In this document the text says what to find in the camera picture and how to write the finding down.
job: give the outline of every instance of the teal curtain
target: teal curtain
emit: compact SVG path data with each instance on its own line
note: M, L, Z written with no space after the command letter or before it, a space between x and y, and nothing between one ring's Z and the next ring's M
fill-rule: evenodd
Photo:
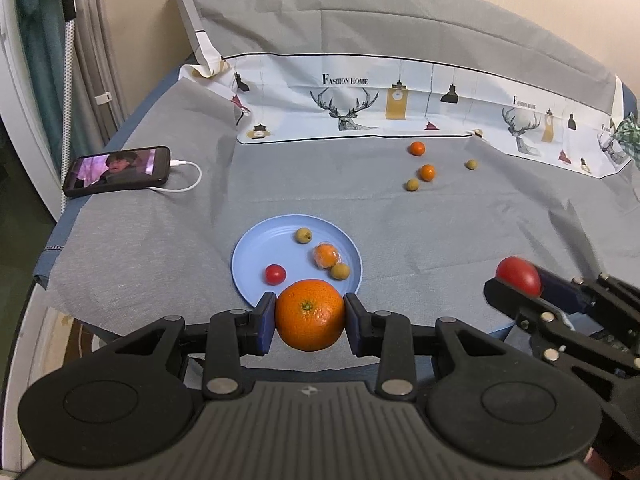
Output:
M16 11L38 111L47 134L51 156L60 170L65 52L62 2L61 0L16 0ZM92 152L84 134L82 114L76 110L78 99L75 95L73 101L72 157Z

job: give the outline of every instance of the blue plate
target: blue plate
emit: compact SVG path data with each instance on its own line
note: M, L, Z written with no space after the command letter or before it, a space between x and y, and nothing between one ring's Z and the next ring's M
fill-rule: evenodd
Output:
M301 227L311 230L312 240L299 244L294 236ZM351 274L341 282L332 279L329 270L318 269L313 249L320 242L329 242L338 252ZM264 281L264 269L278 264L287 271L287 279L280 285ZM262 295L272 290L280 294L299 280L325 280L341 295L357 292L362 282L362 258L355 244L335 225L308 215L274 216L254 225L242 235L231 256L231 275L238 292L251 306L256 306Z

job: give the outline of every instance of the orange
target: orange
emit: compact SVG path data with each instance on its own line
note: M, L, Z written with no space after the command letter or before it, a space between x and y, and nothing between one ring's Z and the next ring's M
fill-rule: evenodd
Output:
M412 142L409 146L409 153L415 156L424 155L424 144L418 142L417 140L415 142Z
M289 285L276 300L275 315L282 340L305 352L328 348L338 341L344 329L344 301L323 280Z
M436 178L436 169L431 164L425 164L420 168L420 178L427 182L431 182Z
M330 269L340 261L340 255L338 254L338 249L334 246L322 242L316 245L314 249L314 260L321 269Z

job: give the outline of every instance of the deer illustration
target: deer illustration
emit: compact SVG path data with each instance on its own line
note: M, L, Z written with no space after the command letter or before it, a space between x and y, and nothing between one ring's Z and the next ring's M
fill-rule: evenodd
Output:
M311 94L311 98L314 100L314 102L319 107L321 107L322 110L327 110L329 112L330 117L335 117L336 119L338 119L338 130L343 132L347 130L376 130L377 129L375 126L362 126L361 124L356 124L353 122L353 120L358 116L358 112L362 110L366 110L373 103L376 102L376 99L378 98L378 94L380 94L380 92L378 92L372 100L371 95L369 95L369 92L367 92L363 88L362 90L364 91L367 97L362 102L362 104L360 104L359 99L356 99L355 108L350 108L350 110L347 112L346 115L340 115L340 112L338 112L338 108L334 106L334 98L331 98L327 104L325 104L325 102L322 101L322 96L327 90L328 88L325 88L324 90L322 90L318 94L318 97L315 97L313 92L309 92L309 93Z
M515 126L516 117L515 115L510 115L511 112L513 112L514 110L515 108L511 108L510 110L507 110L505 112L503 108L502 118L504 119L504 122L509 125L509 133L516 138L518 151L520 153L525 153L526 155L540 156L540 152L536 148L532 148L531 146L527 145L524 142L524 139L522 138L522 136L524 132L526 132L527 130L535 130L537 127L539 127L541 118L538 117L538 120L537 121L534 120L533 124L531 123L531 121L529 121L529 124L527 124L527 126L524 126L524 128L520 128L519 130L516 130L516 126Z
M600 149L603 152L606 152L610 157L611 157L611 161L616 165L620 165L624 162L625 158L626 158L626 153L625 152L616 152L613 149L613 142L614 139L613 136L610 136L609 139L607 139L607 142L605 144L602 143L602 136L604 134L600 134L598 136L598 144L600 145Z

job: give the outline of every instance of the black hair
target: black hair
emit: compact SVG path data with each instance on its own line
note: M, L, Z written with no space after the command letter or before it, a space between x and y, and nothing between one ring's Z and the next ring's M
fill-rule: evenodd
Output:
M116 160L126 160L129 164L133 164L136 160L138 160L138 154L136 152L115 152L111 153L107 157L107 161L105 165L110 165L112 162Z

